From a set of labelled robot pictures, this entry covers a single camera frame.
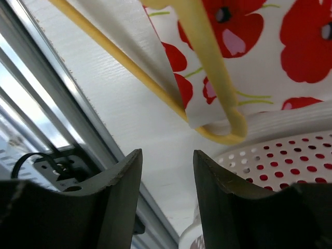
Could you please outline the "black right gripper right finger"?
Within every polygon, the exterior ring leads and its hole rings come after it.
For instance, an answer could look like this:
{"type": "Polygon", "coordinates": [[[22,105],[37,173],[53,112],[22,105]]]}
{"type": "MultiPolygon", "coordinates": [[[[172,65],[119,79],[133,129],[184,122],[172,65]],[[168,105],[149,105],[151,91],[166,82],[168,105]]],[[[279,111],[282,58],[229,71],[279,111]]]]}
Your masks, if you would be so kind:
{"type": "Polygon", "coordinates": [[[331,248],[331,184],[274,192],[200,150],[193,169],[206,248],[331,248]]]}

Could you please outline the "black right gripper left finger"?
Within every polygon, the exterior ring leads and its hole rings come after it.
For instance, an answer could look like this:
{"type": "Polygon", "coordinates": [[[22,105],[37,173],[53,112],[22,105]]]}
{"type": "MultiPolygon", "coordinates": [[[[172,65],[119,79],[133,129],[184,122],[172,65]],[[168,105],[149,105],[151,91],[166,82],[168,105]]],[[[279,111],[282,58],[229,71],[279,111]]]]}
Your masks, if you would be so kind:
{"type": "Polygon", "coordinates": [[[136,149],[63,192],[1,181],[1,248],[130,248],[142,164],[136,149]]]}

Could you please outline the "red poppy print cloth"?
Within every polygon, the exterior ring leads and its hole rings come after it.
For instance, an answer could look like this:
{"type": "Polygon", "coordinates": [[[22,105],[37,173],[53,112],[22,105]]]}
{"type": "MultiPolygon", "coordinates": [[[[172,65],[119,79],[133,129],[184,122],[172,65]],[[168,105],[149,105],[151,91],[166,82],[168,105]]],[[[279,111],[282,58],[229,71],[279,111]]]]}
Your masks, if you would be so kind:
{"type": "MultiPolygon", "coordinates": [[[[331,100],[331,1],[204,1],[249,116],[331,100]]],[[[226,118],[172,7],[146,14],[164,47],[190,127],[226,118]]]]}

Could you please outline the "yellow hanger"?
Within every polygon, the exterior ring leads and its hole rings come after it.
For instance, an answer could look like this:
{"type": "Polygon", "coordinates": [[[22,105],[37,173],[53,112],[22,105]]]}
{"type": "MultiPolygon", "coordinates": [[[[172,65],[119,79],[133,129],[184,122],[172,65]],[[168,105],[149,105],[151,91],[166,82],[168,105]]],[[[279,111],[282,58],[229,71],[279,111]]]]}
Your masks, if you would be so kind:
{"type": "MultiPolygon", "coordinates": [[[[67,1],[51,1],[51,3],[184,121],[188,120],[185,111],[165,90],[70,3],[67,1]]],[[[207,74],[208,80],[217,95],[231,128],[230,133],[227,135],[213,134],[204,127],[198,127],[196,131],[204,138],[218,144],[236,145],[243,142],[247,136],[247,123],[245,117],[237,110],[238,99],[236,90],[225,66],[222,53],[215,39],[202,1],[142,1],[141,3],[155,10],[161,10],[168,6],[171,6],[175,10],[179,22],[207,74]]]]}

